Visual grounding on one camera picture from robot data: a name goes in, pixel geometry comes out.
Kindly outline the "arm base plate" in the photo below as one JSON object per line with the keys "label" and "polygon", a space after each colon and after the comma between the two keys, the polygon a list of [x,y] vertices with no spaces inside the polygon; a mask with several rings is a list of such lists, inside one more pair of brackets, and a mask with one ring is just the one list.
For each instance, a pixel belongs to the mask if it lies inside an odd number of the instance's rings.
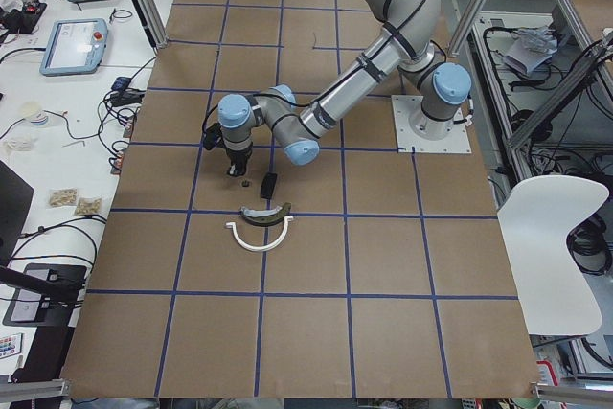
{"label": "arm base plate", "polygon": [[472,153],[464,114],[460,106],[452,120],[437,122],[422,112],[422,96],[393,95],[391,97],[400,153],[462,154]]}

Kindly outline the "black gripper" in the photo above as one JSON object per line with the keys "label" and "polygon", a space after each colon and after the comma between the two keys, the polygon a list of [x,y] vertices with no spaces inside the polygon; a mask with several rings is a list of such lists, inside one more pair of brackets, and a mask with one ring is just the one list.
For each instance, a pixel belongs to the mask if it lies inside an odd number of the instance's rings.
{"label": "black gripper", "polygon": [[233,150],[227,148],[226,155],[230,160],[230,167],[226,171],[226,174],[229,176],[244,176],[247,173],[252,149],[245,148],[243,150]]}

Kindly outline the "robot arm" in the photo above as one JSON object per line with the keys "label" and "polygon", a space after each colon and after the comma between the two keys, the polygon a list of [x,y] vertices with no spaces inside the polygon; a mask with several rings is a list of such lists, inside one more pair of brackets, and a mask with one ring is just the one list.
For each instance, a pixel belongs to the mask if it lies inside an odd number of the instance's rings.
{"label": "robot arm", "polygon": [[228,175],[246,173],[253,149],[251,131],[262,125],[270,129],[293,164],[310,163],[319,153],[319,139],[395,70],[422,94],[420,108],[409,118],[412,131],[431,141],[448,135],[469,96],[471,77],[463,66],[435,53],[432,36],[441,0],[365,1],[381,24],[379,37],[302,112],[296,112],[286,85],[220,100],[218,120],[204,130],[202,144],[207,150],[225,150],[230,160]]}

